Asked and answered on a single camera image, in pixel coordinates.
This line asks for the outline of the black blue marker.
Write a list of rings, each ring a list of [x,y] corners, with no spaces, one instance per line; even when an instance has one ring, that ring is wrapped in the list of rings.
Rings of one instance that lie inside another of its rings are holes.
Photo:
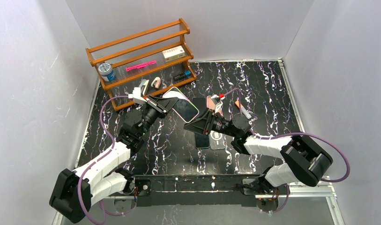
[[[192,73],[190,72],[190,70],[186,70],[183,73],[174,76],[173,80],[174,81],[180,81],[180,80],[188,79],[191,76],[191,74]]]

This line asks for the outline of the teal eraser block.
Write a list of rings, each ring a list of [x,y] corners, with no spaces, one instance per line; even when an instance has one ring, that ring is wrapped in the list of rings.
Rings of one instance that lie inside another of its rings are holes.
[[[143,87],[144,87],[144,85],[145,85],[146,82],[147,82],[146,79],[142,79],[142,80],[141,80],[141,83],[140,83],[140,85],[139,85],[139,88],[140,88],[141,90],[143,89]]]

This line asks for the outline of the cream cased phone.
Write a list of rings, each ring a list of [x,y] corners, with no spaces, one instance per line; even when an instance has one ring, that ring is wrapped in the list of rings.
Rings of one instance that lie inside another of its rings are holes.
[[[200,113],[197,107],[177,87],[170,88],[162,97],[170,100],[178,99],[172,109],[185,123],[193,121]]]

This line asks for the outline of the orange wooden shelf rack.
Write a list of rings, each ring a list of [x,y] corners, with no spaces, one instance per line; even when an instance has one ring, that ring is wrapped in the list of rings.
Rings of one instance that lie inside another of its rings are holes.
[[[189,61],[194,58],[189,49],[185,36],[190,28],[184,19],[154,27],[127,37],[87,48],[86,54],[92,67],[97,71],[101,87],[108,97],[125,95],[138,87],[142,79],[149,80],[146,96],[157,96],[168,91],[171,87],[180,87],[196,81],[196,74],[191,69]],[[185,57],[165,62],[162,51],[181,45],[186,53]],[[144,62],[156,60],[155,65],[127,72],[131,67]],[[109,63],[115,73],[115,80],[106,82],[102,79],[97,67],[101,63]],[[188,79],[174,81],[173,77],[190,70]],[[151,87],[154,78],[161,78],[159,89]]]

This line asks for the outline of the pink tape dispenser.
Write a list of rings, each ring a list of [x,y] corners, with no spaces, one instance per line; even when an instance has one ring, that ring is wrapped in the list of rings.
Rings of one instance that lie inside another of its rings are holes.
[[[150,86],[155,88],[155,89],[159,89],[160,85],[161,85],[161,78],[156,77],[156,78],[154,78],[154,80],[152,81]]]

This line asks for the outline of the white medicine box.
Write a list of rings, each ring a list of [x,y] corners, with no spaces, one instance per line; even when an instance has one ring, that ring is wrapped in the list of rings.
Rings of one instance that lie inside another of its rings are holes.
[[[162,51],[164,61],[170,62],[185,57],[186,53],[181,45]]]

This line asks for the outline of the pink highlighter pen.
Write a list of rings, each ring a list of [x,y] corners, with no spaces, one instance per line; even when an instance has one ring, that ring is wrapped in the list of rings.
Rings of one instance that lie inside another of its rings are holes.
[[[144,62],[144,63],[137,64],[137,65],[134,65],[134,66],[131,66],[131,67],[126,67],[126,71],[129,72],[129,71],[136,70],[136,69],[142,69],[142,68],[145,68],[145,67],[148,67],[148,66],[151,66],[151,65],[155,65],[156,63],[157,63],[156,60]]]

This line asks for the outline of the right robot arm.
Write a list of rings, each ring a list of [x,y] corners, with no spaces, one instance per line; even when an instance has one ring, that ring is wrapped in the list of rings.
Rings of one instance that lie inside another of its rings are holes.
[[[240,154],[282,159],[281,165],[269,167],[258,178],[256,186],[262,192],[293,182],[315,187],[333,163],[333,158],[305,134],[280,138],[254,136],[249,120],[241,113],[226,120],[207,110],[200,118],[185,124],[184,129],[200,135],[214,131],[231,136],[231,145]]]

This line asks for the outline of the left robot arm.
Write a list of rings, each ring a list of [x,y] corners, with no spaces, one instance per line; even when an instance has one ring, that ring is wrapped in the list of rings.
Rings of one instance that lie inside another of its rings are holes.
[[[132,176],[118,166],[140,150],[153,123],[158,118],[163,119],[178,100],[178,97],[138,98],[142,108],[131,109],[124,115],[119,135],[112,138],[108,149],[81,167],[64,169],[59,173],[49,205],[72,223],[88,218],[96,225],[103,225],[106,219],[95,220],[89,210],[98,204],[103,214],[107,214],[104,199],[125,190]]]

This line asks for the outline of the blue round jar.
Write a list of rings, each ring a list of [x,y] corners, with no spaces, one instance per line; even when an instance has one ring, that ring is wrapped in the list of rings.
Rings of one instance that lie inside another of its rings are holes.
[[[116,76],[111,64],[101,63],[97,69],[104,81],[111,82],[115,80]]]

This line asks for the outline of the dark teal smartphone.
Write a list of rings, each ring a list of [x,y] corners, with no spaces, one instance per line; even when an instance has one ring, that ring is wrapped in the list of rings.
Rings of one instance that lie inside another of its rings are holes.
[[[210,141],[208,135],[195,134],[195,147],[198,149],[208,149],[210,147]]]

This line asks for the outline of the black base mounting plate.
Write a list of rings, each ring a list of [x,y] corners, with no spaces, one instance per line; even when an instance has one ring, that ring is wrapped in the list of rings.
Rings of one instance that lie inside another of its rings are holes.
[[[115,193],[111,199],[136,200],[138,207],[158,205],[241,205],[259,201],[275,205],[288,193],[284,185],[267,193],[257,190],[258,175],[136,175],[133,193]]]

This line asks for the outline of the black smartphone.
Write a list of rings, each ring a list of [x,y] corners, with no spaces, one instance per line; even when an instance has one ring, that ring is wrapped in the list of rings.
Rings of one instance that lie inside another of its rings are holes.
[[[195,117],[195,120],[200,118],[207,110],[206,98],[205,97],[195,97],[192,99],[192,103],[198,109],[199,113]]]

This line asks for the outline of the clear phone case with phone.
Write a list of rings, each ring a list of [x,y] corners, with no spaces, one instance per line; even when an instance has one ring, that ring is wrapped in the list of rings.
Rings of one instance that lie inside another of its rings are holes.
[[[226,148],[224,143],[224,135],[216,131],[210,132],[209,143],[211,150],[224,150]]]

